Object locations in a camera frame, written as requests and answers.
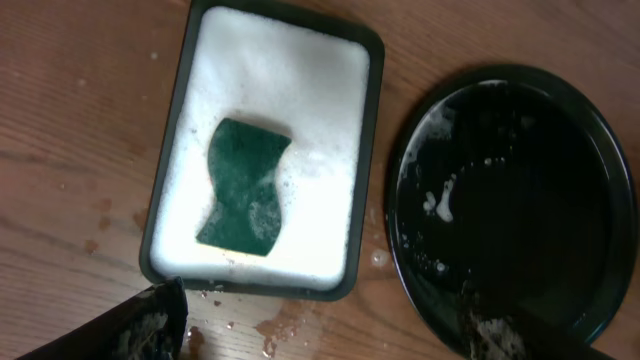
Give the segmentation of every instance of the brown wooden surface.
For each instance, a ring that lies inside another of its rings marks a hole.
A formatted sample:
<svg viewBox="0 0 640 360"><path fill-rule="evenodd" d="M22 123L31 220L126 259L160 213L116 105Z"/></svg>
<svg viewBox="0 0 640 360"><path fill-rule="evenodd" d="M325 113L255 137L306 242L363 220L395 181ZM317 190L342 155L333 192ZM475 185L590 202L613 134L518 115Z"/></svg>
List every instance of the brown wooden surface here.
<svg viewBox="0 0 640 360"><path fill-rule="evenodd" d="M444 77L482 63L525 63L583 91L640 174L640 4L294 2L367 24L386 45L358 281L330 304L190 293L189 326L198 330L184 357L261 358L276 345L277 359L455 359L411 308L392 262L372 262L375 250L387 251L391 142ZM0 0L0 358L49 342L148 285L138 269L140 226L187 10L187 0ZM595 346L640 358L638 276Z"/></svg>

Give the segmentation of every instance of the black rectangular tray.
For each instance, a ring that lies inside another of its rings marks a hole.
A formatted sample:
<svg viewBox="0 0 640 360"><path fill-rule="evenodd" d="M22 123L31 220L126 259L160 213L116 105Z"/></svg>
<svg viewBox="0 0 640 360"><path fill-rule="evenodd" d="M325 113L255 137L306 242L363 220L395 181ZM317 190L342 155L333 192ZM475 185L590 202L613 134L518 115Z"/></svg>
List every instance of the black rectangular tray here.
<svg viewBox="0 0 640 360"><path fill-rule="evenodd" d="M182 44L182 54L178 65L178 73L173 89L173 98L169 110L169 119L165 129L164 141L158 162L155 184L149 205L149 215L140 247L140 269L144 276L153 283L160 283L164 277L151 265L149 258L156 214L160 203L160 196L164 185L169 157L173 147L182 104L184 102L191 64L196 49L200 22L204 13L212 7L224 6L247 13L279 20L291 25L308 28L320 33L335 36L361 44L369 53L369 77L367 82L365 108L362 119L362 133L360 135L360 149L355 187L353 191L353 205L351 209L351 224L347 245L347 260L345 274L340 283L333 289L318 291L299 287L278 287L259 284L241 284L229 281L183 279L185 287L192 290L211 290L255 295L269 295L289 298L300 298L321 301L335 301L346 296L355 285L358 274L358 260L362 240L362 224L365 216L367 187L369 185L369 168L378 113L378 100L382 83L382 69L384 65L384 44L372 30L337 18L321 15L296 6L278 3L270 0L194 0L191 3L187 29Z"/></svg>

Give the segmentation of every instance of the green scrubbing pad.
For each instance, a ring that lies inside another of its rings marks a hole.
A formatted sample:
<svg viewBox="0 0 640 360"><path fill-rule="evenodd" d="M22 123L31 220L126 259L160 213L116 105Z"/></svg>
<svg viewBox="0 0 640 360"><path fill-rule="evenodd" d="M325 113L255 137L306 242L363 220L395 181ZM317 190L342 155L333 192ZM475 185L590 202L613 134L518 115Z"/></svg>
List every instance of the green scrubbing pad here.
<svg viewBox="0 0 640 360"><path fill-rule="evenodd" d="M224 119L209 146L214 209L199 243L266 256L280 233L275 170L291 143L286 136Z"/></svg>

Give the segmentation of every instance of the sponge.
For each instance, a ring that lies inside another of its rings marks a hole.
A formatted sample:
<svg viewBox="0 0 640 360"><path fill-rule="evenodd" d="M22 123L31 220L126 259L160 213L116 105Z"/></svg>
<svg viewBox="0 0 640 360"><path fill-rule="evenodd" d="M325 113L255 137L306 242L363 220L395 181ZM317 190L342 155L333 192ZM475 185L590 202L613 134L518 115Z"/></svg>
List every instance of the sponge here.
<svg viewBox="0 0 640 360"><path fill-rule="evenodd" d="M275 170L290 143L286 136L229 118L220 122L207 158L216 199L199 243L269 254L282 223Z"/></svg>

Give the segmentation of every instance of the soap foam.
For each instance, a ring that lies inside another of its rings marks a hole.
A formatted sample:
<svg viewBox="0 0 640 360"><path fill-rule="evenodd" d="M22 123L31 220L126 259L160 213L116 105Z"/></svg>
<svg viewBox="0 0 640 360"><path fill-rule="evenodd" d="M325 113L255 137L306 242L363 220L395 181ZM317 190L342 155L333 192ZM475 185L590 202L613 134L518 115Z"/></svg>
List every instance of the soap foam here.
<svg viewBox="0 0 640 360"><path fill-rule="evenodd" d="M158 207L154 268L190 279L335 287L346 264L368 70L360 44L208 10ZM266 257L196 242L215 207L207 154L225 117L292 139L276 169L282 227Z"/></svg>

